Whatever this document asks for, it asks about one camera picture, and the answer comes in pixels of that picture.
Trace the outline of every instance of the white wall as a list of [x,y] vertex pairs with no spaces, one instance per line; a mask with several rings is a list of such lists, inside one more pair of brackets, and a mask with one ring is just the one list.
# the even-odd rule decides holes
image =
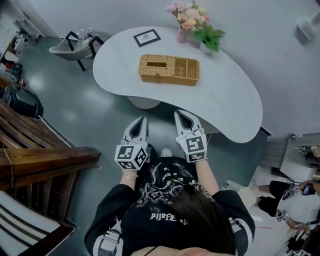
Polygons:
[[[110,35],[138,26],[177,28],[165,12],[171,0],[30,0],[58,36],[94,28]],[[214,27],[226,31],[221,48],[250,77],[263,104],[263,126],[274,136],[320,130],[320,28],[302,45],[298,19],[320,8],[314,0],[198,0]]]
[[43,36],[57,37],[57,34],[41,18],[29,0],[10,0],[10,2],[19,12],[25,14],[30,19]]
[[4,1],[0,5],[0,58],[2,58],[8,44],[18,30],[14,22],[21,18],[22,16],[19,15],[9,2]]

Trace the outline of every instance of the flower vase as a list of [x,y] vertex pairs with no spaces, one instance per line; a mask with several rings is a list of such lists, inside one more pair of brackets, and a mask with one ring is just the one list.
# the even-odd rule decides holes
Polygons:
[[179,27],[178,34],[176,35],[176,40],[178,43],[183,44],[187,38],[187,31]]
[[200,51],[204,54],[211,53],[211,50],[209,48],[207,48],[203,42],[200,42]]

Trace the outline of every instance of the wicker tissue box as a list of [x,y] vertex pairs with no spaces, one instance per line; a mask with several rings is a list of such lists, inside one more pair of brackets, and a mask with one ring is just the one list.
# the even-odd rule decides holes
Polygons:
[[143,82],[195,86],[199,61],[169,55],[143,54],[138,73]]

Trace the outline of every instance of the green leaves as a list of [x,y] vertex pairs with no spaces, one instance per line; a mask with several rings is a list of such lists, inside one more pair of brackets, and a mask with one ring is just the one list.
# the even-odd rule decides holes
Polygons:
[[203,42],[208,49],[219,52],[220,38],[225,35],[225,32],[220,29],[214,30],[211,25],[204,24],[202,30],[195,31],[193,34],[195,39]]
[[193,35],[195,37],[195,39],[197,39],[198,41],[203,41],[206,38],[206,33],[204,30],[199,30],[199,31],[195,31],[193,32]]
[[205,47],[207,47],[208,49],[210,49],[212,51],[219,52],[219,44],[214,41],[206,42]]

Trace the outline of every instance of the white flower pot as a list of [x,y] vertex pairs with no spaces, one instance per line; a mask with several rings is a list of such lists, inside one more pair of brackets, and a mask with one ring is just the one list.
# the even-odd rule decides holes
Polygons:
[[204,54],[210,54],[212,52],[203,42],[200,42],[200,51]]

